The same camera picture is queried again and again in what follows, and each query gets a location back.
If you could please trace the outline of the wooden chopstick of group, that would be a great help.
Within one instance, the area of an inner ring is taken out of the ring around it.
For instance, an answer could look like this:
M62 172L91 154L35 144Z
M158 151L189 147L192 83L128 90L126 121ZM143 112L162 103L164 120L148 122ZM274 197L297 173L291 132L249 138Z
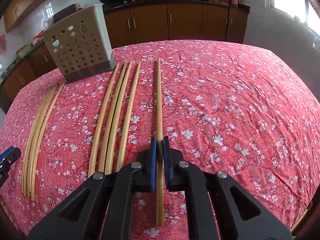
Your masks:
M120 118L121 108L122 108L122 104L123 104L123 98L124 98L125 90L127 87L127 82L129 79L131 67L132 67L132 61L129 62L129 65L126 68L126 73L125 73L123 82L121 84L120 92L119 92L118 99L117 99L116 109L114 112L112 127L111 127L111 131L110 131L110 138L109 138L108 148L107 148L107 156L106 156L106 163L105 163L105 169L104 169L105 174L112 173L117 129L118 129L119 118Z
M126 110L126 115L125 115L125 120L124 120L124 125L123 125L123 132L121 135L121 141L120 141L119 152L118 152L118 159L117 159L117 166L116 166L117 172L120 171L120 169L124 166L126 145L127 145L129 126L130 126L130 119L131 119L133 103L135 100L135 94L136 94L136 89L137 89L137 84L138 84L140 66L141 66L141 62L139 61L138 66L136 68L135 77L134 77L134 80L132 83L129 102L127 104L127 110Z
M99 160L99 167L98 167L98 171L99 172L104 172L104 169L105 169L108 141L109 141L109 137L110 137L110 131L111 131L113 117L114 117L114 111L116 109L118 95L119 95L119 92L120 92L120 89L121 89L121 85L122 85L122 82L123 82L123 79L124 79L126 68L127 68L127 60L125 60L125 62L124 62L124 66L122 68L120 77L119 77L118 82L117 82L117 86L116 86L114 94L113 94L113 99L112 99L110 111L108 113L106 129L105 129L105 134L104 134L104 138L103 138L103 144L102 144L102 147L101 147L101 155L100 155L100 160Z
M97 159L97 152L98 152L98 145L99 145L101 128L102 128L102 125L103 125L103 120L104 120L104 116L105 116L108 100L109 100L109 97L110 97L110 94L111 94L111 90L113 88L113 83L115 81L116 74L118 72L118 68L119 68L119 63L114 68L114 71L113 71L112 76L110 78L110 82L108 84L108 87L107 87L107 90L106 90L106 93L105 93L105 96L104 96L104 100L103 100L103 103L102 103L102 106L101 106L101 109L100 109L100 115L99 115L99 118L98 118L97 126L95 128L95 134L94 134L93 144L92 144L92 149L91 149L91 156L90 156L90 160L89 160L88 177L93 175L93 173L95 172L95 166L96 166L96 159Z

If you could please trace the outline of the brown lower kitchen cabinets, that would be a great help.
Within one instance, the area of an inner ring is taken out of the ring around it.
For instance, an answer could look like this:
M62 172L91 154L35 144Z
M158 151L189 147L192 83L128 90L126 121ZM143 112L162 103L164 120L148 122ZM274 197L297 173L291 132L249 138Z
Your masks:
M214 40L243 43L250 7L169 2L105 11L112 48L163 40ZM1 110L7 113L17 93L57 66L44 42L18 61L1 83Z

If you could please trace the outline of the wooden chopstick left group middle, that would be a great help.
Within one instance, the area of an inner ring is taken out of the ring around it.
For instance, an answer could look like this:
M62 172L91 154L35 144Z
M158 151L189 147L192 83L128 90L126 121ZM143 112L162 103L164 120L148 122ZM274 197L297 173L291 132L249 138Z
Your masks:
M30 149L30 154L29 154L29 161L28 161L28 170L27 170L27 195L26 197L30 197L31 196L31 175L32 175L32 171L33 171L33 162L34 162L34 154L35 154L35 150L36 150L36 145L37 145L37 142L38 142L38 139L39 139L39 134L40 134L40 131L41 131L41 128L43 126L43 121L44 121L44 117L47 113L47 108L49 107L49 103L51 102L51 99L54 95L54 92L56 91L56 88L57 88L57 85L56 87L54 88L54 90L52 91L52 93L50 94L42 112L41 112L41 115L37 121L37 124L36 124L36 129L35 129L35 132L34 132L34 137L33 137L33 140L32 140L32 145L31 145L31 149Z

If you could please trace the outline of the wooden chopstick left group outer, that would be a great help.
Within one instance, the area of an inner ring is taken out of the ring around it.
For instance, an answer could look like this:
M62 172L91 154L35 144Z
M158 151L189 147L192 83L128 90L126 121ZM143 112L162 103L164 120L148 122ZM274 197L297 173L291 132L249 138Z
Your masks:
M31 145L32 145L32 140L33 140L34 132L36 129L36 124L37 124L37 121L41 115L41 112L42 112L50 94L52 93L52 91L54 90L55 87L56 87L56 85L54 85L53 87L50 87L48 93L44 97L44 99L39 107L39 110L37 111L35 119L33 121L33 125L31 127L29 137L27 140L27 145L26 145L25 154L24 154L24 158L23 158L22 181L21 181L21 191L24 196L27 195L27 182L26 182L26 180L27 180L28 161L29 161L29 154L30 154L30 149L31 149Z

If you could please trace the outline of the green bowl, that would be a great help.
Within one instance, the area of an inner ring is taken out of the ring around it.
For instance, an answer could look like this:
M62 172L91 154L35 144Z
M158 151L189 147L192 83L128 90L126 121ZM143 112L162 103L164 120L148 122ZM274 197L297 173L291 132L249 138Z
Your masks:
M24 57L26 57L26 55L29 53L29 50L31 50L31 48L33 47L33 45L27 44L25 45L23 48L21 48L18 52L17 52L17 57L19 59L23 59Z

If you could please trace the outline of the red floral tablecloth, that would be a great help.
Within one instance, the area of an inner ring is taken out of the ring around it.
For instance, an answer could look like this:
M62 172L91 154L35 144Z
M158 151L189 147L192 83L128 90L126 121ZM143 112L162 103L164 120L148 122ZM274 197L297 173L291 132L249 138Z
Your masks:
M319 186L319 101L269 50L214 41L163 41L116 48L117 62L141 62L125 161L156 135L156 68L162 70L163 133L200 169L224 170L286 226ZM25 151L50 87L56 103L36 170L36 199L21 191L23 161L12 165L1 203L28 233L88 177L100 108L112 73L65 84L58 69L24 87L1 128L1 150Z

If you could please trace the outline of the beige perforated utensil holder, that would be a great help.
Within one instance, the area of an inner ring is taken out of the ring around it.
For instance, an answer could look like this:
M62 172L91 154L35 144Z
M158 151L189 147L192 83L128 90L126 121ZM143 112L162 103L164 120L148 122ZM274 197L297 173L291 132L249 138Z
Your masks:
M42 38L67 83L115 68L102 4L67 16L43 32Z

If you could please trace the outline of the dark cutting board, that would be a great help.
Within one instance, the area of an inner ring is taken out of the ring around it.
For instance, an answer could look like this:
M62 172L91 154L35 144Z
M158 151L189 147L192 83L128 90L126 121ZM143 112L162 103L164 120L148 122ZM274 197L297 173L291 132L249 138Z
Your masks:
M75 13L76 10L77 10L76 4L71 4L68 7L57 12L55 15L53 15L53 24L56 24L60 20L63 20L64 18L68 17L69 15Z

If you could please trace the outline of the black countertop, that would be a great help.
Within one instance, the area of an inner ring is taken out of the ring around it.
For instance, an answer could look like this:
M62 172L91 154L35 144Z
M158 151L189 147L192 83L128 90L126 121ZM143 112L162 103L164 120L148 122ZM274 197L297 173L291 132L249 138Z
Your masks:
M118 6L113 6L113 7L109 7L109 6L106 6L103 4L102 5L103 5L103 13L105 14L105 11L112 10L112 9L121 9L123 7L135 7L135 6L141 6L141 5L169 3L169 2L211 3L211 2L199 1L199 0L140 0L140 1L134 1L134 2L126 2L126 3L120 4ZM13 69L14 65L9 68L9 72Z

